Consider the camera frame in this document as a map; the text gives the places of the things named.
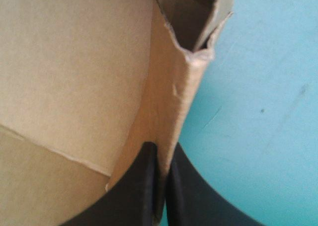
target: brown cardboard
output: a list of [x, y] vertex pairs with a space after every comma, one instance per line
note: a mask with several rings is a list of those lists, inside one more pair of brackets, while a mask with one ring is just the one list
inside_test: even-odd
[[0, 127], [0, 225], [54, 226], [98, 200], [108, 177]]
[[174, 147], [233, 0], [0, 2], [0, 124], [19, 136], [0, 135], [0, 224], [75, 215], [107, 179], [69, 159], [113, 172], [112, 187], [145, 141], [159, 148], [160, 218]]
[[214, 58], [214, 44], [231, 14], [232, 3], [233, 0], [216, 0], [212, 14], [206, 17], [209, 22], [203, 30], [215, 26], [207, 41], [207, 48], [191, 52], [180, 46], [173, 26], [163, 14], [164, 10], [154, 0], [148, 78], [140, 109], [110, 178], [109, 187], [122, 177], [143, 142], [156, 143], [159, 164], [158, 219], [161, 216], [165, 179], [174, 147], [204, 70]]
[[0, 124], [110, 175], [147, 76], [152, 0], [0, 3]]

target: blue wall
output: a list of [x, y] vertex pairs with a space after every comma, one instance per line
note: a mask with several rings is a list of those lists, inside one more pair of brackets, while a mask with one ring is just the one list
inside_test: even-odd
[[180, 142], [250, 216], [318, 225], [318, 0], [235, 0]]

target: torn cardboard edge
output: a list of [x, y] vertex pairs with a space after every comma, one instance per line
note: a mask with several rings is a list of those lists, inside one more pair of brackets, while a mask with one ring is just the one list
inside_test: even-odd
[[15, 139], [19, 139], [21, 141], [24, 141], [24, 142], [29, 142], [31, 144], [35, 144], [39, 147], [42, 147], [42, 148], [45, 148], [46, 150], [48, 150], [49, 152], [53, 152], [53, 153], [56, 153], [56, 154], [59, 154], [63, 157], [65, 157], [67, 160], [70, 160], [70, 161], [73, 161], [73, 162], [76, 162], [80, 165], [83, 165], [85, 167], [87, 167], [88, 169], [91, 169], [93, 171], [96, 171], [97, 173], [100, 173], [102, 175], [105, 175], [105, 176], [108, 176], [110, 177], [111, 174], [109, 172], [107, 172], [107, 170], [105, 170], [103, 167], [100, 167], [98, 164], [94, 164], [88, 160], [83, 160], [83, 159], [80, 159], [80, 158], [77, 158], [77, 157], [74, 157], [74, 156], [71, 156], [59, 149], [56, 149], [54, 147], [50, 147], [50, 146], [42, 146], [40, 145], [36, 140], [34, 139], [30, 139], [28, 137], [25, 137], [21, 134], [19, 134], [18, 132], [14, 131], [13, 129], [10, 129], [2, 124], [0, 124], [0, 132], [4, 132], [5, 134], [15, 138]]
[[122, 153], [109, 181], [109, 188], [123, 176], [143, 142], [158, 147], [159, 179], [155, 217], [160, 220], [164, 187], [174, 148], [204, 70], [214, 58], [214, 45], [231, 15], [233, 0], [216, 0], [205, 31], [215, 26], [207, 48], [191, 52], [180, 46], [164, 10], [153, 2], [150, 67], [141, 105]]

